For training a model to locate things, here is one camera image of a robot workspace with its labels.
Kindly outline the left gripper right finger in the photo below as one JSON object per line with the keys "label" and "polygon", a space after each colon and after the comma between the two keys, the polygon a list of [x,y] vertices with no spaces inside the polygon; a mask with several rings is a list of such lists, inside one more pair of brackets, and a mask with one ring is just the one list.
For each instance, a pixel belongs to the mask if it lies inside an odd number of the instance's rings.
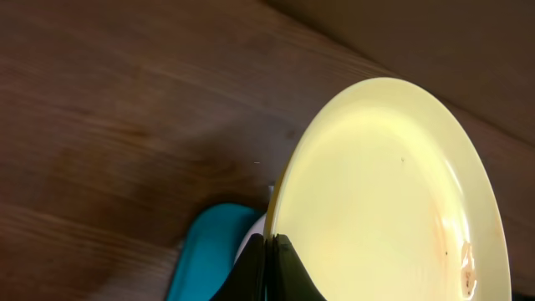
{"label": "left gripper right finger", "polygon": [[289,238],[277,234],[271,242],[271,300],[325,301]]}

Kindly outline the white plate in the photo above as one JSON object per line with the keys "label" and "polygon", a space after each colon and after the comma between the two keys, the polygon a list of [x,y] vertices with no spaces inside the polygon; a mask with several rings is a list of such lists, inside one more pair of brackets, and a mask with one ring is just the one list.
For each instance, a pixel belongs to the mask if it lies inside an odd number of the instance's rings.
{"label": "white plate", "polygon": [[266,221],[266,214],[263,214],[261,217],[259,217],[253,224],[252,226],[248,229],[247,233],[245,234],[245,236],[243,237],[242,241],[241,241],[241,244],[237,250],[237,253],[236,253],[236,256],[235,256],[235,260],[234,260],[234,263],[237,262],[237,260],[239,259],[240,255],[242,254],[244,248],[246,247],[247,245],[247,242],[249,241],[249,239],[251,238],[251,236],[255,235],[255,234],[260,234],[260,235],[263,235],[263,232],[264,232],[264,226],[265,226],[265,221]]}

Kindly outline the yellow plate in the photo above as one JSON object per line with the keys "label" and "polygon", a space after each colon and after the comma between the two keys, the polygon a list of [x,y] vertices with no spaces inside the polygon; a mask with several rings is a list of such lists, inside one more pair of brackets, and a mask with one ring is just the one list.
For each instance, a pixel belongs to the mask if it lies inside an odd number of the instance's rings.
{"label": "yellow plate", "polygon": [[432,94],[376,78],[337,94],[276,185],[287,236],[328,300],[508,300],[501,217],[474,145]]}

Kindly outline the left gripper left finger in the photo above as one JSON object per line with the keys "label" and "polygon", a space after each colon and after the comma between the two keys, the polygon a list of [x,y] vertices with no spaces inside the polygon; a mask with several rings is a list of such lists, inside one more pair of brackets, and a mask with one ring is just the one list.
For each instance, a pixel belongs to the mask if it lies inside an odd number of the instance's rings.
{"label": "left gripper left finger", "polygon": [[266,251],[261,234],[253,234],[211,301],[263,301]]}

